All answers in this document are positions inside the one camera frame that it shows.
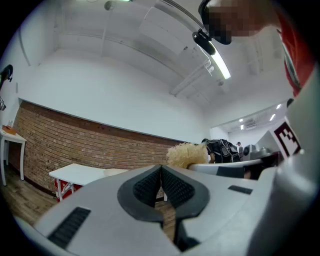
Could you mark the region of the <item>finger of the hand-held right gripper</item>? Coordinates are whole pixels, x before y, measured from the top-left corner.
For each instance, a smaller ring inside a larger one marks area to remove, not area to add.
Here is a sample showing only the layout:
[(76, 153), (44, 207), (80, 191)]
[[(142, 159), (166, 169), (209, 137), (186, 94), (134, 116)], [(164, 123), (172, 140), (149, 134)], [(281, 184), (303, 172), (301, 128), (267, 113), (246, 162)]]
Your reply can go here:
[(229, 163), (191, 164), (188, 169), (209, 175), (243, 179), (246, 168), (262, 163), (261, 159), (256, 159)]

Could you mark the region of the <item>person's red shirt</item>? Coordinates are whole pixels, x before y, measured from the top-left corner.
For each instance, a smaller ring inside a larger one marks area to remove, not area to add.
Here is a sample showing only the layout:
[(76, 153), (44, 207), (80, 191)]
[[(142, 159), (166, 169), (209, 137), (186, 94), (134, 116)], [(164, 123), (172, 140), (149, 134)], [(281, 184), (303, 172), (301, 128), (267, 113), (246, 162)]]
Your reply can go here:
[(276, 13), (280, 30), (278, 33), (284, 49), (284, 68), (293, 96), (296, 97), (310, 78), (316, 60), (306, 41), (279, 11)]

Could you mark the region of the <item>tan scrubbing sponge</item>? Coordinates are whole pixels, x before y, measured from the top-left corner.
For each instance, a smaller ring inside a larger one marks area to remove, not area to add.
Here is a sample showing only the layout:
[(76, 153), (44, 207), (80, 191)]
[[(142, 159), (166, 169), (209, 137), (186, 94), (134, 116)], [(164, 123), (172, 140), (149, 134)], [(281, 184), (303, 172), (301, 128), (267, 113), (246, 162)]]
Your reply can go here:
[(208, 152), (204, 144), (180, 143), (168, 149), (167, 164), (187, 169), (193, 164), (208, 164)]

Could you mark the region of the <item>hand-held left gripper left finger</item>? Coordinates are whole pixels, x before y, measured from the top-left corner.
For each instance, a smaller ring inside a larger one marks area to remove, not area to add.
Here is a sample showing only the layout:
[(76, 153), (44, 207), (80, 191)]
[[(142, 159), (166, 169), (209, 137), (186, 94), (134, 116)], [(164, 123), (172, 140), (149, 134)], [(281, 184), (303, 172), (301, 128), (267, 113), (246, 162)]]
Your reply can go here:
[(93, 181), (48, 210), (34, 225), (44, 237), (76, 207), (90, 210), (66, 250), (79, 256), (178, 256), (180, 251), (156, 222), (140, 221), (119, 204), (127, 180), (152, 169), (146, 166)]

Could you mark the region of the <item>white square table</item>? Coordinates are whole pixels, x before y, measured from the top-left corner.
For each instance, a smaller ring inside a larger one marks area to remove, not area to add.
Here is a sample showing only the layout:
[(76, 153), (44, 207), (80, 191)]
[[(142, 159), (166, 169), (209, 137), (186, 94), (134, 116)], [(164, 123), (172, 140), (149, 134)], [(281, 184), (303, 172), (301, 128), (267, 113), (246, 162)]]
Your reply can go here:
[[(128, 170), (118, 168), (103, 169), (73, 163), (51, 171), (49, 176), (58, 180), (60, 203), (65, 205), (71, 202), (80, 202), (81, 205), (87, 205), (104, 199), (107, 202), (115, 202), (117, 200), (117, 192), (124, 182), (155, 167), (160, 167), (160, 165), (152, 164)], [(82, 187), (63, 199), (59, 180), (66, 181), (72, 185), (81, 185)]]

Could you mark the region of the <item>orange box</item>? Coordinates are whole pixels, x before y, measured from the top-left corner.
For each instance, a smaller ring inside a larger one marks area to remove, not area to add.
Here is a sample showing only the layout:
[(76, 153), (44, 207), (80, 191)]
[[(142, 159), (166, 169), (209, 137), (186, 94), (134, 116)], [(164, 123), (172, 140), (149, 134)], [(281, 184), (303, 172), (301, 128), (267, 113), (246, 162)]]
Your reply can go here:
[(16, 130), (14, 128), (12, 128), (11, 126), (8, 125), (3, 125), (2, 126), (2, 130), (5, 134), (10, 134), (15, 136), (17, 134)]

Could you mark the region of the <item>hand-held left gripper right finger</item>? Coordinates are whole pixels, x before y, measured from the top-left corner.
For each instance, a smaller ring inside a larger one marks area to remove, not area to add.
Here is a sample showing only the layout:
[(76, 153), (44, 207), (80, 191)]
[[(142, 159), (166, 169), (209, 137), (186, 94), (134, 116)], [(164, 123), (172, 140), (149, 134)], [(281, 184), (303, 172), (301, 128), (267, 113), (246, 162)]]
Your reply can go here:
[(174, 204), (174, 243), (161, 256), (247, 256), (270, 195), (270, 171), (258, 180), (223, 177), (162, 166)]

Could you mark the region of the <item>white side table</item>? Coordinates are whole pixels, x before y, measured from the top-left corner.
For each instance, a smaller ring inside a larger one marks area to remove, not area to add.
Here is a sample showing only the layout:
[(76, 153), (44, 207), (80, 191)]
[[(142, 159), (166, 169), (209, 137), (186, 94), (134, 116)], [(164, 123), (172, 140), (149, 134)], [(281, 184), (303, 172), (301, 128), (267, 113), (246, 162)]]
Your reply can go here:
[(21, 144), (20, 148), (20, 160), (19, 160), (19, 171), (20, 171), (20, 179), (23, 181), (24, 177), (24, 153), (25, 153), (25, 145), (27, 140), (20, 136), (19, 134), (10, 134), (3, 129), (0, 130), (0, 174), (2, 178), (3, 186), (7, 185), (6, 177), (5, 177), (5, 143), (9, 145), (10, 142)]

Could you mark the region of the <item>black wall-mounted object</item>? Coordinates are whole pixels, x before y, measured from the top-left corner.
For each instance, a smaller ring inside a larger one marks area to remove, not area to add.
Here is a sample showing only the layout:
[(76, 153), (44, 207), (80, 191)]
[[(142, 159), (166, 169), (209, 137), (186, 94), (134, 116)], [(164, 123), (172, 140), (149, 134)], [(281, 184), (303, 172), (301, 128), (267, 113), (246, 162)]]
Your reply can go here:
[(2, 72), (0, 72), (0, 90), (3, 86), (3, 83), (6, 80), (11, 82), (12, 79), (13, 79), (13, 66), (9, 64), (2, 70)]

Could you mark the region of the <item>ceiling light tube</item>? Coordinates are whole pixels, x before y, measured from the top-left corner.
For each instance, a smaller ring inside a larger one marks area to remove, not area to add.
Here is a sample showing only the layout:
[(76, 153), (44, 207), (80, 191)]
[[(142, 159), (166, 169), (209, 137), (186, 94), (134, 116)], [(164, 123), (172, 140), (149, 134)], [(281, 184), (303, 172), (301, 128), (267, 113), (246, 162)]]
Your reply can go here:
[(225, 80), (229, 79), (231, 77), (230, 71), (224, 62), (223, 58), (221, 57), (220, 53), (216, 49), (216, 47), (213, 45), (213, 43), (210, 41), (209, 44), (213, 47), (214, 53), (211, 54), (212, 59), (215, 61), (217, 67), (219, 68), (220, 72), (222, 73)]

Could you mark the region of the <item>black mesh bag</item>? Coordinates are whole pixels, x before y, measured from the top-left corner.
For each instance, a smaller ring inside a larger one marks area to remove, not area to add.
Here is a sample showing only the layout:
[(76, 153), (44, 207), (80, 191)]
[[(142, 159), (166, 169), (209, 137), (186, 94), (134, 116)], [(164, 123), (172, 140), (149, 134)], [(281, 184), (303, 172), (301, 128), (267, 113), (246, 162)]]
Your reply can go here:
[(207, 149), (210, 164), (237, 163), (241, 161), (237, 147), (226, 139), (204, 138), (201, 143)]

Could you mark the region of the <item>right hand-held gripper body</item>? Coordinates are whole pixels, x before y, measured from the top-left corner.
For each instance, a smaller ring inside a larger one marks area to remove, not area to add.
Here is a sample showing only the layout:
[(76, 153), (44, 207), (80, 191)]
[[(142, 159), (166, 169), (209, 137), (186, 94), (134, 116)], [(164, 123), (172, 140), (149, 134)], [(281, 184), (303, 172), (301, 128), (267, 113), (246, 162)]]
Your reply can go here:
[(276, 134), (288, 152), (249, 243), (249, 256), (320, 256), (320, 63)]

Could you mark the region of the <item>grey round appliance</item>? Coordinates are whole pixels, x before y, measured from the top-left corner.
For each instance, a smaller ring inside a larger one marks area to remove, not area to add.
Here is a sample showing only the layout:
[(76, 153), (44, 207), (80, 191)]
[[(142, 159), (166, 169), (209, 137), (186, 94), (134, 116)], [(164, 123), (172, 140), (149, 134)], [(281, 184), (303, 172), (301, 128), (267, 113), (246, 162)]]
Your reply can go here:
[(243, 148), (243, 161), (251, 161), (254, 159), (256, 146), (253, 144), (247, 145)]

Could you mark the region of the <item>red box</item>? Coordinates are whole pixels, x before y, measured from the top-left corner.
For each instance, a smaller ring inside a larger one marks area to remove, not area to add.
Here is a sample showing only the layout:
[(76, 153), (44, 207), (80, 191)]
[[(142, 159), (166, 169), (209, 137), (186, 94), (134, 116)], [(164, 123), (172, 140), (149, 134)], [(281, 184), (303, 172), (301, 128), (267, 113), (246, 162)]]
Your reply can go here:
[[(64, 180), (59, 180), (59, 184), (60, 184), (61, 195), (62, 195), (63, 200), (82, 187), (82, 185), (71, 184), (70, 182), (67, 182)], [(60, 202), (59, 186), (58, 186), (57, 179), (54, 180), (54, 185), (55, 185), (56, 200), (57, 200), (57, 202)]]

